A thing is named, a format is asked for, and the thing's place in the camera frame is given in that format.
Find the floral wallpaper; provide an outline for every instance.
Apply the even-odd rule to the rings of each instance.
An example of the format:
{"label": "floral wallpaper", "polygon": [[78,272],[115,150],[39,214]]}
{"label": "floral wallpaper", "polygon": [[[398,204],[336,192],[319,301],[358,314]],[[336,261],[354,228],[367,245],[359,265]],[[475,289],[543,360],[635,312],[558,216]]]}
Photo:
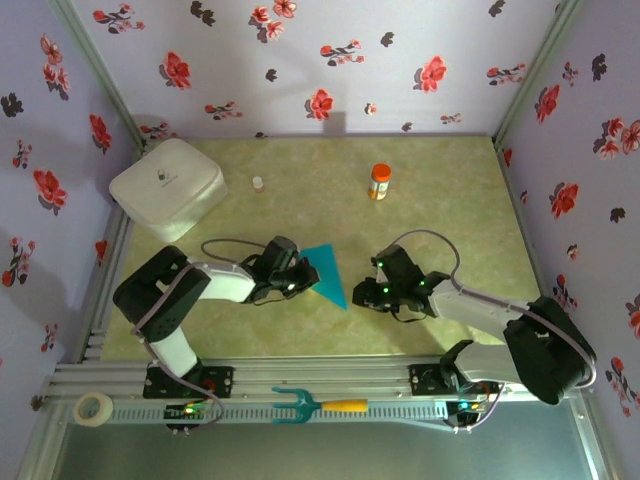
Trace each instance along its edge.
{"label": "floral wallpaper", "polygon": [[15,19],[0,31],[0,478],[10,479],[44,377],[72,360],[87,286],[109,255],[108,184],[134,144],[46,2],[2,13]]}
{"label": "floral wallpaper", "polygon": [[144,138],[493,134],[559,3],[65,1]]}
{"label": "floral wallpaper", "polygon": [[501,145],[514,196],[526,192],[517,208],[545,286],[598,354],[594,395],[622,458],[620,478],[640,471],[640,96],[632,80],[640,9],[632,3],[585,2]]}

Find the white box lid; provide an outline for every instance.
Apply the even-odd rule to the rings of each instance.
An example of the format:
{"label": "white box lid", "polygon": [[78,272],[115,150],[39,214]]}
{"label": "white box lid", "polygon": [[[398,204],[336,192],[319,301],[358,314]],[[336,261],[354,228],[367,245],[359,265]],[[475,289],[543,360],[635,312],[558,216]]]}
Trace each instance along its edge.
{"label": "white box lid", "polygon": [[165,140],[114,178],[114,198],[150,224],[162,224],[187,207],[220,175],[220,167],[182,140]]}

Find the table surface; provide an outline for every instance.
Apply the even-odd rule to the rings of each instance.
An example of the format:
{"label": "table surface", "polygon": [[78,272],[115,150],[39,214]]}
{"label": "table surface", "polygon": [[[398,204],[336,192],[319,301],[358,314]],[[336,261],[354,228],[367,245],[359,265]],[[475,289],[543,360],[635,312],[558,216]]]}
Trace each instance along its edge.
{"label": "table surface", "polygon": [[[333,245],[345,296],[365,276],[370,257],[402,233],[429,228],[449,237],[462,256],[458,278],[507,297],[539,295],[533,270],[489,137],[392,137],[192,141],[222,168],[229,194],[177,245],[204,259],[200,244],[234,237],[268,243],[276,235],[302,248]],[[393,170],[387,198],[367,196],[371,168]],[[253,191],[261,176],[265,192]],[[440,240],[403,240],[423,272],[449,272],[454,257]],[[164,244],[133,227],[122,279]],[[218,244],[215,253],[242,260],[252,247]],[[448,319],[401,324],[390,314],[330,303],[313,291],[261,307],[199,301],[182,327],[201,358],[440,354],[464,338],[495,343],[487,334]],[[103,360],[141,360],[148,354],[113,308]]]}

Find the small white bottle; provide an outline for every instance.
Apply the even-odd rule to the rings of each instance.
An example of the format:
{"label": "small white bottle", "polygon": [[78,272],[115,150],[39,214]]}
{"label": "small white bottle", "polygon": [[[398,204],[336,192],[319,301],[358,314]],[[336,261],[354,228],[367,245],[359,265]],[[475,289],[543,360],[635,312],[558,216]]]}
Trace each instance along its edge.
{"label": "small white bottle", "polygon": [[262,177],[253,177],[253,190],[256,193],[264,192],[264,182],[262,181]]}

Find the pill bottle cap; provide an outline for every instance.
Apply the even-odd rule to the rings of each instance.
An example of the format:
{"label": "pill bottle cap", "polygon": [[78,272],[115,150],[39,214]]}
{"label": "pill bottle cap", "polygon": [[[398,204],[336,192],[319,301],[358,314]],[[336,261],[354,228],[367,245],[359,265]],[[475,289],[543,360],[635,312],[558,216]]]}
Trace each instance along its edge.
{"label": "pill bottle cap", "polygon": [[376,182],[386,182],[391,178],[391,167],[386,163],[378,163],[373,166],[371,178]]}

